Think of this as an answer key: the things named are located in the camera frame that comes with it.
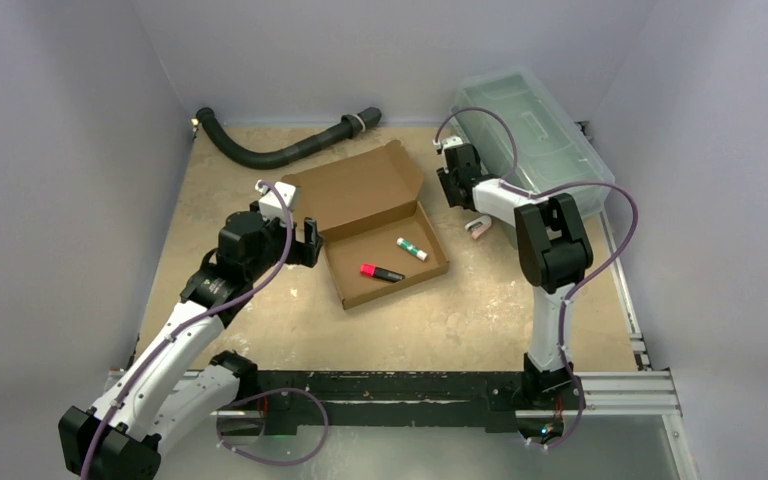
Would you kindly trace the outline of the pink white clip tool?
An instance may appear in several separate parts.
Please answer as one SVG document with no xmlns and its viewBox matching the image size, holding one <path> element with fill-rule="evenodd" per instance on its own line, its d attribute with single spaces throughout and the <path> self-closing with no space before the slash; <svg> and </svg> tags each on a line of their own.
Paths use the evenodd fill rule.
<svg viewBox="0 0 768 480">
<path fill-rule="evenodd" d="M 465 230 L 470 234 L 473 240 L 478 239 L 492 226 L 492 218 L 488 215 L 482 215 L 465 225 Z"/>
</svg>

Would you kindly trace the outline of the brown cardboard box sheet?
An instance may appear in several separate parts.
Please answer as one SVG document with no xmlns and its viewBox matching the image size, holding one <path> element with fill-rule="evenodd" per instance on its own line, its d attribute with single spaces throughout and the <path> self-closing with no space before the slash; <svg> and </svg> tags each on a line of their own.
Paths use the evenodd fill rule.
<svg viewBox="0 0 768 480">
<path fill-rule="evenodd" d="M 419 201 L 425 176 L 399 140 L 362 154 L 282 177 L 298 188 L 294 215 L 317 221 L 323 254 L 344 309 L 416 286 L 449 269 L 449 260 Z M 413 257 L 403 237 L 428 254 Z M 362 264 L 405 275 L 389 283 L 364 277 Z"/>
</svg>

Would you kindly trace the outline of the black red marker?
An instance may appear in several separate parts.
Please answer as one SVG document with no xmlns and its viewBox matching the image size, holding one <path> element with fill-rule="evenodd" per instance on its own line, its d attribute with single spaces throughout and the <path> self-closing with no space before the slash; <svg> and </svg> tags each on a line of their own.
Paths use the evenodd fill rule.
<svg viewBox="0 0 768 480">
<path fill-rule="evenodd" d="M 372 264 L 362 264 L 359 273 L 368 278 L 373 278 L 389 283 L 397 283 L 405 279 L 405 275 Z"/>
</svg>

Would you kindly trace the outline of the green white tube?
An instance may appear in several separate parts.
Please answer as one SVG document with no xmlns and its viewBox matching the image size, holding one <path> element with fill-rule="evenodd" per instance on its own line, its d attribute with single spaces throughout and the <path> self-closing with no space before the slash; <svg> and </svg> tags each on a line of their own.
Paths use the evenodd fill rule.
<svg viewBox="0 0 768 480">
<path fill-rule="evenodd" d="M 409 253 L 413 257 L 419 259 L 420 261 L 426 261 L 427 258 L 428 258 L 428 254 L 424 250 L 422 250 L 421 248 L 417 247 L 416 245 L 414 245 L 413 243 L 409 242 L 408 240 L 406 240 L 403 237 L 399 237 L 396 240 L 396 244 L 401 249 L 403 249 L 404 251 L 406 251 L 407 253 Z"/>
</svg>

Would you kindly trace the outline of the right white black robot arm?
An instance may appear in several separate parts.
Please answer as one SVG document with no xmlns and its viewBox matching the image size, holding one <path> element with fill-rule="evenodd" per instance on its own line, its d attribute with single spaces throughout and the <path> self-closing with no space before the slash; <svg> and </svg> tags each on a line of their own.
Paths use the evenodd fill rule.
<svg viewBox="0 0 768 480">
<path fill-rule="evenodd" d="M 437 151 L 437 170 L 451 207 L 488 215 L 515 229 L 519 265 L 533 287 L 532 337 L 515 396 L 544 407 L 572 384 L 570 336 L 574 288 L 593 264 L 593 251 L 574 198 L 540 198 L 482 170 L 477 149 L 458 137 Z"/>
</svg>

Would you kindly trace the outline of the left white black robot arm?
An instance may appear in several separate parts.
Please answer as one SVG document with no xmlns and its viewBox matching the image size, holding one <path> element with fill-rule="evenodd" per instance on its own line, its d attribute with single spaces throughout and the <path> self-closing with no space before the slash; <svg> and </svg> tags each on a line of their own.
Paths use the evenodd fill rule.
<svg viewBox="0 0 768 480">
<path fill-rule="evenodd" d="M 215 355 L 185 388 L 192 361 L 231 324 L 285 265 L 316 265 L 324 239 L 306 218 L 297 240 L 290 214 L 230 215 L 218 245 L 188 279 L 166 325 L 131 367 L 93 404 L 69 408 L 58 422 L 66 468 L 82 479 L 152 479 L 163 455 L 210 413 L 250 405 L 264 412 L 272 395 L 258 367 L 232 351 Z"/>
</svg>

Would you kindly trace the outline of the clear plastic storage bin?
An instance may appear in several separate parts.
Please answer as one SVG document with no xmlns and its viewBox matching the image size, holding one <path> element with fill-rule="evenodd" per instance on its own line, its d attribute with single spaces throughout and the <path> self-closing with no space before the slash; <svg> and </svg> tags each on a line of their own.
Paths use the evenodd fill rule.
<svg viewBox="0 0 768 480">
<path fill-rule="evenodd" d="M 580 126 L 524 66 L 463 80 L 451 109 L 453 129 L 477 148 L 483 168 L 502 176 L 516 165 L 508 182 L 519 188 L 615 181 Z"/>
</svg>

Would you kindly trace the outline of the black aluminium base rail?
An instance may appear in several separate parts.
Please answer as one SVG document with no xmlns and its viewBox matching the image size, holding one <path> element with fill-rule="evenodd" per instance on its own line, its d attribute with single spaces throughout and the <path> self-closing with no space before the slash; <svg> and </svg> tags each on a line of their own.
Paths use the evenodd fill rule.
<svg viewBox="0 0 768 480">
<path fill-rule="evenodd" d="M 268 435 L 293 435 L 300 426 L 480 428 L 554 440 L 576 416 L 640 417 L 677 414 L 667 372 L 579 374 L 546 402 L 515 396 L 521 375 L 505 371 L 250 371 L 237 377 L 221 367 L 190 371 L 158 412 L 147 414 L 154 434 L 194 425 L 209 415 L 257 419 Z"/>
</svg>

